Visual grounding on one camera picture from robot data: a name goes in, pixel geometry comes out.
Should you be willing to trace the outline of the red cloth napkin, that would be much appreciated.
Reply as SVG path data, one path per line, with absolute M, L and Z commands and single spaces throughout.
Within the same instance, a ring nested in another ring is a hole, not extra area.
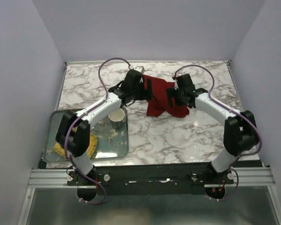
M 169 107 L 166 89 L 173 88 L 174 82 L 167 82 L 164 79 L 160 79 L 157 77 L 151 77 L 144 75 L 145 83 L 144 87 L 147 88 L 147 80 L 151 79 L 152 81 L 152 100 L 148 100 L 147 107 L 147 116 L 159 117 L 163 112 L 167 112 L 174 117 L 184 118 L 189 115 L 189 110 L 187 106 L 177 106 Z

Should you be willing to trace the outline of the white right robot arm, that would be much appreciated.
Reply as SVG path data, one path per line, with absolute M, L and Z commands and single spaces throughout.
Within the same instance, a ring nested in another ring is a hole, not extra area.
M 218 183 L 223 173 L 245 151 L 251 150 L 260 143 L 255 118 L 252 112 L 235 110 L 214 99 L 210 92 L 203 88 L 195 88 L 189 74 L 175 78 L 173 88 L 166 89 L 170 107 L 186 105 L 197 108 L 224 127 L 224 149 L 211 162 L 211 169 L 206 171 L 206 179 Z

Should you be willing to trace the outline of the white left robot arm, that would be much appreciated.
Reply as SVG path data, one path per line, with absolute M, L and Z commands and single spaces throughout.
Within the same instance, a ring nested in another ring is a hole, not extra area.
M 138 66 L 127 72 L 123 81 L 108 90 L 108 96 L 78 112 L 64 113 L 59 125 L 56 142 L 61 147 L 66 146 L 71 153 L 70 160 L 80 172 L 78 180 L 84 185 L 94 181 L 94 165 L 91 162 L 87 148 L 90 141 L 91 129 L 107 115 L 127 107 L 128 103 L 136 100 L 151 100 L 152 82 L 144 86 L 144 67 Z

